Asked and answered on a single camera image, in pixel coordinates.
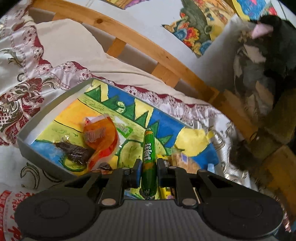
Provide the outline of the green sausage stick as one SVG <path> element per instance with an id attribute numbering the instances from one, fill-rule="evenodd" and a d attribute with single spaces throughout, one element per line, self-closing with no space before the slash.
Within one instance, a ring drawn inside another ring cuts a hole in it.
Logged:
<path id="1" fill-rule="evenodd" d="M 142 151 L 142 196 L 145 199 L 154 199 L 157 193 L 157 154 L 154 132 L 148 128 L 144 132 Z"/>

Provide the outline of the cracker packet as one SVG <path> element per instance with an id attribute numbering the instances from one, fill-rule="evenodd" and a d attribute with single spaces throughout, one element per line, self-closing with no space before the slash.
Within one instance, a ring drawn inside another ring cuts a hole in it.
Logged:
<path id="1" fill-rule="evenodd" d="M 181 152 L 174 152 L 171 154 L 171 165 L 183 168 L 187 171 L 187 173 L 191 174 L 196 174 L 197 171 L 201 169 L 197 162 Z"/>

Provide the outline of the orange snack packet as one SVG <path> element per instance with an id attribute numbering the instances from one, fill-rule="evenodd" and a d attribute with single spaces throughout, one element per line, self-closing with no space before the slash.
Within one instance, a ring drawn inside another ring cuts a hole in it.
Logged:
<path id="1" fill-rule="evenodd" d="M 111 169 L 109 162 L 119 147 L 119 135 L 111 117 L 107 114 L 86 117 L 83 126 L 85 144 L 95 150 L 87 162 L 88 171 L 103 167 Z"/>

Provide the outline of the dark dried snack packet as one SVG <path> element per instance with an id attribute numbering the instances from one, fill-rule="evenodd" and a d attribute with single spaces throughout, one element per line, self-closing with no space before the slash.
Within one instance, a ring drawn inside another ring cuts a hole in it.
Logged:
<path id="1" fill-rule="evenodd" d="M 54 144 L 57 148 L 62 149 L 70 161 L 80 165 L 86 165 L 88 160 L 94 154 L 95 150 L 92 148 L 85 148 L 70 142 L 57 142 Z"/>

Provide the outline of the grey tray with colourful lining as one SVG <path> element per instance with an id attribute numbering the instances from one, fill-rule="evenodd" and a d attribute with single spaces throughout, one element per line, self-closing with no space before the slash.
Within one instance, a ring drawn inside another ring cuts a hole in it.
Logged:
<path id="1" fill-rule="evenodd" d="M 186 118 L 194 107 L 169 96 L 92 78 L 65 92 L 20 131 L 24 158 L 61 180 L 89 171 L 130 168 L 142 157 L 144 133 L 156 156 L 189 173 L 214 170 L 212 131 Z"/>

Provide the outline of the red white snack bag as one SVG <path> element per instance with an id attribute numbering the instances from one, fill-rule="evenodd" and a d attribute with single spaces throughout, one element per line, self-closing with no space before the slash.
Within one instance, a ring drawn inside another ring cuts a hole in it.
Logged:
<path id="1" fill-rule="evenodd" d="M 15 211 L 18 205 L 34 192 L 27 189 L 15 189 L 1 185 L 1 240 L 21 240 L 22 234 L 15 222 Z"/>

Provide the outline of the floral satin bedspread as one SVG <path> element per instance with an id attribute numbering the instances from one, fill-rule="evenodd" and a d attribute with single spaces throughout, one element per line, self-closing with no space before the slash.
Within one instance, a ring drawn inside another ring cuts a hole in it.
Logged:
<path id="1" fill-rule="evenodd" d="M 80 62 L 53 66 L 35 26 L 25 24 L 29 8 L 68 10 L 96 25 L 99 14 L 62 1 L 21 1 L 1 18 L 1 162 L 27 160 L 34 190 L 1 185 L 1 240 L 295 240 L 282 228 L 279 202 L 207 170 L 226 163 L 233 121 L 201 100 L 187 104 L 168 94 L 153 76 L 142 87 L 139 74 L 104 56 L 103 64 L 125 81 L 103 77 Z M 107 114 L 120 147 L 112 172 L 89 172 L 71 164 L 56 147 L 84 146 L 83 120 Z M 144 133 L 154 132 L 156 152 L 172 147 L 200 165 L 188 174 L 179 165 L 158 163 L 157 184 L 174 189 L 174 199 L 125 199 L 139 192 Z"/>

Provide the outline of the cream pillow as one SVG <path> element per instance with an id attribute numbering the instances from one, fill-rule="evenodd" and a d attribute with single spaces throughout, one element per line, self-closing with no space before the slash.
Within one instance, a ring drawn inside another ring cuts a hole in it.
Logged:
<path id="1" fill-rule="evenodd" d="M 74 61 L 95 76 L 104 77 L 116 84 L 168 94 L 186 104 L 204 103 L 198 97 L 186 96 L 151 74 L 109 56 L 95 37 L 78 22 L 69 19 L 57 20 L 39 23 L 36 28 L 44 47 L 43 59 L 49 61 L 53 67 Z"/>

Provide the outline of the landscape field drawing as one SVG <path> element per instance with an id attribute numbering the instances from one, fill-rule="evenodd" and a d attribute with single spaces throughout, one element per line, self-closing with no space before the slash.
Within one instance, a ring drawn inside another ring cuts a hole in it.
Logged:
<path id="1" fill-rule="evenodd" d="M 163 28 L 199 58 L 223 32 L 235 12 L 226 1 L 184 0 L 182 6 L 180 19 Z"/>

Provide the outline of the starry night swirl drawing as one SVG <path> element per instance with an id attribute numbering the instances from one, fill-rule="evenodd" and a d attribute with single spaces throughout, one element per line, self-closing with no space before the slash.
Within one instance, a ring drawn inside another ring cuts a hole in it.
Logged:
<path id="1" fill-rule="evenodd" d="M 126 9 L 146 0 L 104 0 L 104 2 L 112 4 L 120 9 Z"/>

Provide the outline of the black plush toy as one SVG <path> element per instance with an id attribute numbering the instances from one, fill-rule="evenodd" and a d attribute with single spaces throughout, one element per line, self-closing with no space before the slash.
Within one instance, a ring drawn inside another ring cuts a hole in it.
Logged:
<path id="1" fill-rule="evenodd" d="M 278 16 L 262 16 L 252 20 L 257 27 L 270 28 L 267 39 L 264 75 L 271 81 L 273 107 L 288 91 L 295 89 L 295 27 Z"/>

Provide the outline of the pink jellyfish drawing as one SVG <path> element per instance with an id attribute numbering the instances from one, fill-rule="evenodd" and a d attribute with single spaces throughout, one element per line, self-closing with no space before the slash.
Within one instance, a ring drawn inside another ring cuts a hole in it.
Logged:
<path id="1" fill-rule="evenodd" d="M 232 0 L 237 15 L 243 20 L 259 20 L 262 16 L 278 13 L 271 1 L 265 0 Z"/>

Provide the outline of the wooden bed frame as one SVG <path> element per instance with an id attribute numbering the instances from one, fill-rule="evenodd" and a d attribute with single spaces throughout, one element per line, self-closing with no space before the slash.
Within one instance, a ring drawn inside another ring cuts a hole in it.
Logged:
<path id="1" fill-rule="evenodd" d="M 54 13 L 53 20 L 71 19 L 85 23 L 115 37 L 107 54 L 118 57 L 126 44 L 157 61 L 152 75 L 166 85 L 175 87 L 184 80 L 198 92 L 198 98 L 222 111 L 243 135 L 247 142 L 254 140 L 257 126 L 242 116 L 228 98 L 228 91 L 219 92 L 206 85 L 195 73 L 153 41 L 113 18 L 68 1 L 34 1 L 33 7 Z M 295 215 L 295 155 L 286 145 L 280 145 L 259 165 L 255 174 L 263 186 L 273 191 L 287 211 Z"/>

